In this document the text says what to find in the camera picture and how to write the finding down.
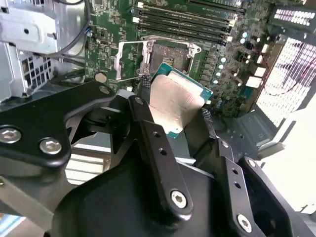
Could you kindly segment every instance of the screw hole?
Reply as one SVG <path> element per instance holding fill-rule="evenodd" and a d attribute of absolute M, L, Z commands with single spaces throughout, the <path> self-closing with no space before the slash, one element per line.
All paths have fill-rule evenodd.
<path fill-rule="evenodd" d="M 234 182 L 234 184 L 235 184 L 235 186 L 236 186 L 237 188 L 241 189 L 241 186 L 240 186 L 240 184 L 239 184 L 239 183 Z"/>
<path fill-rule="evenodd" d="M 167 155 L 167 152 L 166 152 L 163 148 L 160 148 L 160 149 L 159 149 L 159 152 L 160 152 L 160 154 L 162 154 L 163 156 L 166 156 L 166 155 Z"/>
<path fill-rule="evenodd" d="M 154 136 L 155 136 L 155 137 L 157 137 L 157 138 L 159 138 L 159 137 L 160 137 L 160 134 L 159 134 L 159 133 L 157 133 L 157 132 L 153 132 L 153 134 L 154 134 Z"/>

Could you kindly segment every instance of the black bracket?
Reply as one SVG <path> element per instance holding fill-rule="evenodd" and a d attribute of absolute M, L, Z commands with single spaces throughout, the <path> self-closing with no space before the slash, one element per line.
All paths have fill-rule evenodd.
<path fill-rule="evenodd" d="M 251 158 L 241 158 L 238 164 L 242 167 L 247 184 L 255 195 L 252 201 L 254 215 L 259 226 L 267 236 L 271 234 L 271 223 L 275 236 L 314 237 L 311 230 L 297 215 L 284 197 L 277 191 L 264 171 Z M 268 221 L 260 222 L 263 215 Z"/>
<path fill-rule="evenodd" d="M 169 224 L 189 220 L 193 202 L 163 127 L 154 123 L 145 100 L 130 96 L 128 102 L 132 117 L 130 132 L 118 150 L 112 147 L 111 167 L 118 165 L 133 142 L 137 141 L 141 158 L 154 180 L 156 192 L 152 192 L 152 198 L 158 196 L 159 210 L 156 212 L 159 219 Z M 184 206 L 176 205 L 174 193 L 179 194 L 178 198 L 184 199 Z"/>
<path fill-rule="evenodd" d="M 232 148 L 216 137 L 210 119 L 202 110 L 185 127 L 185 134 L 190 155 L 196 159 L 195 166 L 213 174 L 222 191 L 219 199 L 224 199 L 222 207 L 226 217 L 218 222 L 219 225 L 228 224 L 230 228 L 226 230 L 239 236 L 265 236 L 253 219 L 243 172 L 234 162 Z"/>

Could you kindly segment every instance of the perforated metal panel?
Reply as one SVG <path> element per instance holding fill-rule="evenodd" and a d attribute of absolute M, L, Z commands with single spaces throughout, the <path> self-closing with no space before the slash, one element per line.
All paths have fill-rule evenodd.
<path fill-rule="evenodd" d="M 48 80 L 51 73 L 49 58 L 31 56 L 22 61 L 24 78 L 32 92 L 38 90 Z"/>
<path fill-rule="evenodd" d="M 257 105 L 278 127 L 284 118 L 298 109 L 315 75 L 316 47 L 288 38 Z"/>

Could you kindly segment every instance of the motherboard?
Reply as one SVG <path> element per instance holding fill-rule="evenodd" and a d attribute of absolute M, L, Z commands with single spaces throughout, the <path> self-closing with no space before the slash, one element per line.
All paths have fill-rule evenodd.
<path fill-rule="evenodd" d="M 86 77 L 102 73 L 114 91 L 135 91 L 142 76 L 167 63 L 213 91 L 214 112 L 236 117 L 254 90 L 239 75 L 249 67 L 258 71 L 258 49 L 273 44 L 267 24 L 271 8 L 299 2 L 92 0 Z M 261 76 L 266 69 L 260 67 Z"/>

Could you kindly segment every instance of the silver screw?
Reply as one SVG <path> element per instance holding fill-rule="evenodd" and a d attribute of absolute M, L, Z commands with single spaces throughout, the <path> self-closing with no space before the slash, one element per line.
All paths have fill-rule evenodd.
<path fill-rule="evenodd" d="M 61 144 L 54 138 L 47 138 L 40 142 L 39 148 L 46 154 L 55 155 L 61 151 Z"/>
<path fill-rule="evenodd" d="M 91 38 L 91 37 L 93 36 L 92 31 L 88 31 L 88 32 L 87 32 L 87 36 L 88 36 L 89 38 Z"/>
<path fill-rule="evenodd" d="M 0 142 L 12 144 L 19 141 L 22 134 L 14 128 L 3 128 L 0 130 Z"/>
<path fill-rule="evenodd" d="M 227 144 L 225 141 L 222 141 L 222 144 L 223 144 L 223 146 L 226 147 L 226 148 L 229 147 L 228 144 Z"/>
<path fill-rule="evenodd" d="M 144 104 L 144 102 L 142 101 L 142 99 L 139 98 L 139 97 L 136 97 L 135 100 L 136 100 L 136 102 L 137 102 L 138 104 L 141 104 L 141 105 Z"/>
<path fill-rule="evenodd" d="M 187 206 L 186 197 L 179 191 L 174 190 L 171 192 L 171 200 L 178 208 L 185 208 Z"/>
<path fill-rule="evenodd" d="M 252 232 L 252 227 L 251 227 L 251 224 L 250 222 L 248 221 L 248 219 L 239 214 L 237 216 L 237 220 L 238 220 L 238 223 L 240 224 L 240 226 L 247 232 L 247 233 L 251 233 Z"/>
<path fill-rule="evenodd" d="M 255 167 L 256 166 L 256 163 L 253 162 L 253 160 L 249 159 L 248 160 L 249 164 L 252 166 L 252 167 Z"/>
<path fill-rule="evenodd" d="M 104 87 L 104 86 L 100 87 L 100 91 L 102 93 L 104 93 L 104 94 L 109 94 L 110 93 L 109 90 L 106 87 Z"/>

